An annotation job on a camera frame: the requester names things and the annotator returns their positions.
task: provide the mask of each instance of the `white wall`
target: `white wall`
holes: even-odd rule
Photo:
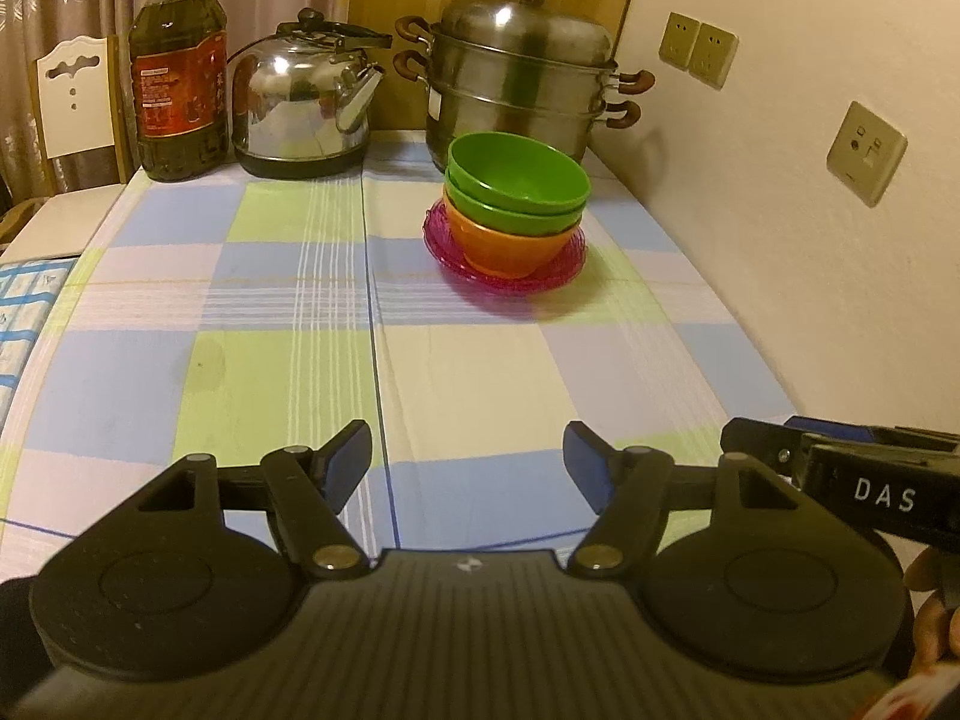
[[[671,10],[736,33],[723,90],[656,56]],[[960,432],[960,0],[632,0],[643,119],[595,148],[825,418]],[[851,100],[909,138],[869,209],[826,167]]]

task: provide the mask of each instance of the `table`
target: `table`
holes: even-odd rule
[[[363,170],[323,181],[138,173],[71,272],[0,434],[0,578],[37,570],[187,452],[254,463],[352,418],[373,427],[374,458],[342,519],[369,554],[563,558],[593,519],[560,460],[568,420],[712,464],[729,415],[792,413],[685,256],[599,160],[584,165],[584,272],[532,298],[430,258],[421,225],[442,177],[421,134],[388,134]],[[257,514],[227,522],[269,539]]]

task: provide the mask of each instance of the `pot lid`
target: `pot lid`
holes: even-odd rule
[[[597,22],[544,7],[544,0],[453,0],[435,30],[504,52],[554,62],[600,67],[613,39]]]

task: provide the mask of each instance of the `white chair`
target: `white chair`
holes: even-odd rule
[[[51,197],[0,255],[0,265],[80,254],[131,177],[116,35],[80,35],[32,64],[32,106]],[[113,146],[123,183],[56,194],[50,160],[104,146]]]

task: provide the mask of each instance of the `plastic bowl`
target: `plastic bowl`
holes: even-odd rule
[[[464,252],[464,259],[487,276],[526,278],[556,257],[577,227],[544,238],[508,235],[477,224],[461,214],[446,192],[443,204],[450,222],[450,234]]]
[[[522,214],[564,214],[590,194],[587,172],[563,151],[512,132],[469,132],[450,143],[448,170],[480,202]]]
[[[506,211],[503,208],[493,208],[493,206],[480,202],[480,200],[463,191],[457,186],[451,175],[446,177],[443,189],[449,195],[453,206],[465,217],[477,221],[483,227],[489,227],[491,230],[509,233],[510,235],[525,235],[528,237],[556,235],[569,227],[573,227],[580,221],[584,213],[583,206],[568,214],[557,214],[550,217],[538,217],[532,214],[521,214],[517,211]]]

